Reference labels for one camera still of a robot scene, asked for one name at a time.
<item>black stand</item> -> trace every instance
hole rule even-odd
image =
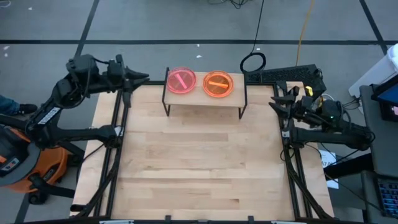
[[[167,116],[170,116],[170,107],[171,105],[166,105],[166,103],[164,102],[164,98],[165,98],[165,94],[166,94],[166,87],[167,87],[167,78],[169,77],[169,71],[170,69],[167,67],[166,68],[166,74],[164,77],[164,86],[163,86],[163,94],[162,94],[162,104],[164,107],[164,111],[166,112]],[[246,83],[246,76],[243,75],[243,82],[244,82],[244,106],[243,108],[238,108],[238,115],[239,115],[239,119],[242,119],[243,117],[243,113],[246,110],[246,107],[248,105],[248,89],[247,89],[247,83]]]

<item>orange petri dish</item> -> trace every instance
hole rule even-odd
[[[209,72],[203,79],[203,89],[212,97],[226,97],[234,88],[234,81],[223,71]]]
[[[189,68],[179,67],[169,71],[167,88],[177,94],[188,93],[197,83],[195,72]]]

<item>shoe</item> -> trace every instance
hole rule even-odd
[[[17,112],[17,115],[21,114],[30,114],[37,111],[37,106],[32,105],[32,104],[21,104],[19,105],[19,110]]]

